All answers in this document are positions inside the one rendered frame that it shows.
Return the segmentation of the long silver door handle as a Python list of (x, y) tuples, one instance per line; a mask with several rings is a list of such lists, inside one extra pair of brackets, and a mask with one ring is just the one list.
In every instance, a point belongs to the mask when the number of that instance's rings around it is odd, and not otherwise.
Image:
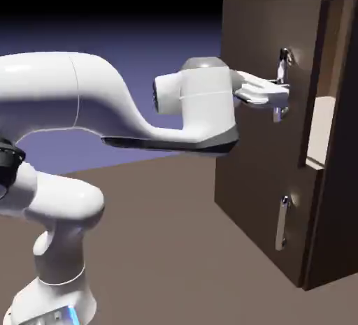
[[(288, 69), (294, 63), (294, 56), (289, 48), (281, 48), (279, 53), (279, 63), (277, 70), (277, 77), (274, 83), (289, 90), (290, 85), (287, 82)], [(273, 109), (273, 121), (279, 123), (284, 118), (285, 114), (289, 110), (288, 101), (282, 106), (275, 107)]]

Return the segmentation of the dark brown tall cabinet door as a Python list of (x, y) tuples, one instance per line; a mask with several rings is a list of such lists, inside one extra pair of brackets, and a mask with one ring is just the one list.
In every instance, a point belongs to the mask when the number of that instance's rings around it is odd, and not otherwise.
[(306, 162), (330, 0), (224, 0), (221, 57), (232, 68), (273, 79), (280, 51), (294, 63), (287, 72), (289, 144), (299, 166)]

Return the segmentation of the dark brown short cabinet door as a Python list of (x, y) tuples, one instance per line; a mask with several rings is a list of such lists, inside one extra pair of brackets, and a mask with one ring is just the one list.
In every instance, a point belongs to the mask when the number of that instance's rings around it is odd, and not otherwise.
[[(253, 161), (232, 154), (215, 169), (215, 202), (297, 287), (306, 275), (308, 254), (324, 167), (302, 167), (283, 159)], [(291, 198), (285, 247), (275, 250), (280, 200)]]

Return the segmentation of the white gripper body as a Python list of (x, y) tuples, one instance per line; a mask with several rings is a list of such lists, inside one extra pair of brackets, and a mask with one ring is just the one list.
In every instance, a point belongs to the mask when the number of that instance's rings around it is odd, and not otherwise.
[(252, 107), (285, 108), (289, 105), (289, 85), (234, 71), (234, 96)]

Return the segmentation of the dark brown wooden cabinet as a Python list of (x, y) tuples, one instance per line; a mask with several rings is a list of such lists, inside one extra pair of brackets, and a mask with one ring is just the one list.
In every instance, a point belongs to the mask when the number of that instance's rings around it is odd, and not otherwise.
[[(324, 167), (301, 287), (306, 290), (358, 273), (358, 0), (330, 2), (306, 156)], [(240, 140), (228, 156), (299, 166), (288, 113), (276, 123), (271, 109), (238, 105)]]

